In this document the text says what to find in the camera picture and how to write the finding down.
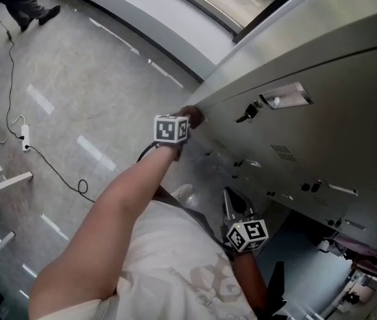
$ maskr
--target concrete floor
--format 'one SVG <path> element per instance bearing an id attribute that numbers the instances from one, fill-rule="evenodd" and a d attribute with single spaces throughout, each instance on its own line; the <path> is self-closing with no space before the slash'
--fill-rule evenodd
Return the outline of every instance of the concrete floor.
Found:
<path id="1" fill-rule="evenodd" d="M 0 20 L 15 42 L 9 121 L 24 115 L 30 124 L 31 145 L 72 186 L 86 179 L 87 196 L 96 199 L 152 141 L 153 117 L 178 110 L 198 83 L 91 5 L 81 0 L 39 2 L 46 7 L 60 4 L 61 13 L 42 27 L 33 22 L 24 33 L 0 4 Z M 0 141 L 8 135 L 10 45 L 0 25 Z M 36 98 L 40 95 L 43 102 Z M 20 133 L 22 124 L 20 119 L 12 129 Z M 84 140 L 97 149 L 97 156 L 81 145 Z M 264 199 L 256 195 L 255 186 L 231 178 L 231 163 L 216 155 L 205 156 L 207 151 L 194 141 L 189 143 L 163 185 L 172 191 L 192 183 L 195 196 L 189 206 L 204 212 L 218 232 L 224 186 L 242 189 L 258 207 Z M 0 292 L 5 297 L 0 316 L 26 319 L 28 299 L 20 291 L 29 294 L 34 277 L 23 265 L 38 273 L 56 258 L 91 203 L 68 189 L 34 150 L 22 152 L 20 140 L 12 135 L 0 145 L 0 168 L 0 181 L 26 171 L 34 174 L 32 181 L 0 195 L 0 238 L 15 232 L 15 238 L 0 252 Z"/>

